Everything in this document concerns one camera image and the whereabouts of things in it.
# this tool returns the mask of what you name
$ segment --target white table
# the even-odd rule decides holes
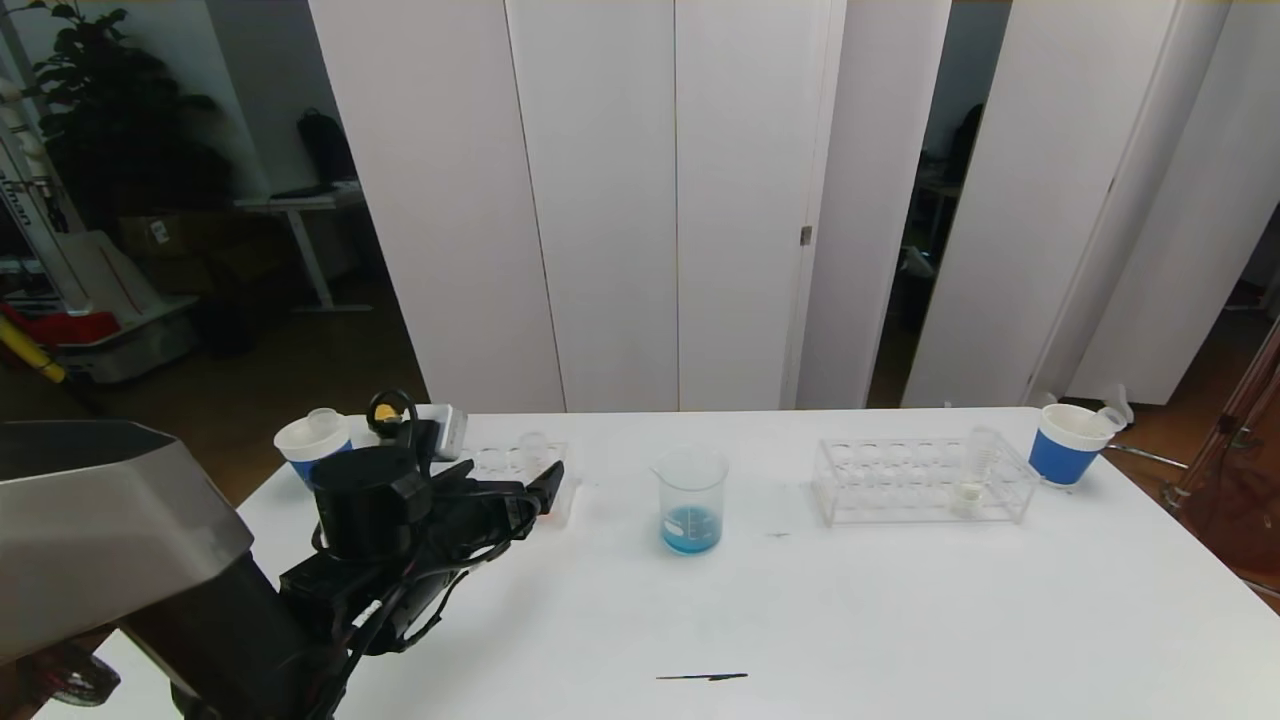
[[[300,307],[298,310],[311,310],[316,313],[352,313],[372,310],[369,305],[334,305],[333,293],[329,291],[329,282],[324,278],[320,260],[316,258],[315,245],[307,233],[307,224],[302,220],[302,213],[315,213],[323,210],[338,210],[349,205],[362,204],[365,192],[358,187],[342,187],[320,195],[307,197],[261,197],[237,200],[236,206],[250,213],[283,213],[289,219],[289,229],[293,231],[293,241],[298,243],[302,254],[302,264],[307,269],[307,278],[316,291],[320,305]]]
[[[338,716],[596,720],[1239,719],[1280,716],[1280,620],[1105,460],[1042,488],[1021,525],[826,529],[806,483],[822,437],[954,437],[1028,450],[1037,411],[477,415],[467,446],[540,429],[584,479],[568,528],[535,528],[467,578],[444,621],[357,669]],[[718,446],[724,537],[677,557],[646,466]],[[310,553],[289,470],[242,507],[268,575]],[[164,676],[116,634],[102,708],[173,717]],[[657,680],[748,673],[748,678]]]

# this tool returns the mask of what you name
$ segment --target white room divider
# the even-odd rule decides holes
[[[570,410],[794,402],[844,9],[507,3]]]
[[[311,0],[434,400],[564,410],[502,0]]]
[[[844,18],[841,0],[676,3],[682,410],[795,402]]]
[[[1234,3],[1069,393],[1169,401],[1280,201],[1280,6]]]
[[[508,0],[571,411],[677,410],[672,0]]]
[[[849,5],[804,323],[800,407],[863,407],[951,0]]]
[[[1012,4],[904,406],[1023,402],[1176,5]]]
[[[1134,252],[1138,236],[1187,128],[1187,119],[1196,105],[1230,9],[1230,3],[1183,0],[1174,10],[1160,64],[1138,115],[1138,126],[1120,160],[1115,184],[1102,204],[1093,238],[1075,273],[1066,306],[1044,348],[1028,393],[1029,401],[1082,397],[1075,388],[1069,392],[1071,377],[1080,366],[1080,359],[1098,329],[1098,322],[1115,293],[1125,263]],[[1100,380],[1093,392],[1097,393],[1094,397],[1103,400],[1115,388],[1117,379]]]

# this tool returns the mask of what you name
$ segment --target potted plant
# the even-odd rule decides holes
[[[216,105],[183,94],[160,59],[129,44],[118,27],[125,10],[88,18],[67,0],[27,9],[67,20],[32,69],[51,109],[40,120],[49,156],[87,227],[114,232],[122,215],[228,204],[230,163],[193,133]]]

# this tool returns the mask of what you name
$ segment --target paper cup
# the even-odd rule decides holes
[[[1032,445],[1032,468],[1056,486],[1080,482],[1093,459],[1115,437],[1114,430],[1091,427],[1092,418],[1092,410],[1075,405],[1044,407]]]
[[[335,410],[321,407],[280,428],[271,442],[310,488],[316,462],[351,450],[351,427]]]

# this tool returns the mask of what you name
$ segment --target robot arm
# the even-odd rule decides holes
[[[448,433],[399,416],[375,428],[384,445],[312,469],[326,543],[279,593],[175,438],[118,420],[0,424],[0,555],[26,579],[0,593],[0,615],[22,618],[0,662],[114,621],[169,675],[183,717],[332,717],[360,659],[412,647],[468,569],[550,511],[564,471],[479,482],[465,461],[431,477]]]

